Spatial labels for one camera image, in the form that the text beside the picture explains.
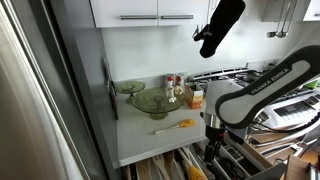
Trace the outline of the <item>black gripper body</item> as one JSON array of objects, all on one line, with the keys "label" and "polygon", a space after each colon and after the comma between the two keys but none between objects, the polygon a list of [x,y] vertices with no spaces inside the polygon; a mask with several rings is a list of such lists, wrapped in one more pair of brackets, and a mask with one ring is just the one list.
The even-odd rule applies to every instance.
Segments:
[{"label": "black gripper body", "polygon": [[209,139],[209,143],[205,148],[206,157],[215,157],[220,149],[221,142],[224,140],[226,130],[213,127],[206,127],[205,135]]}]

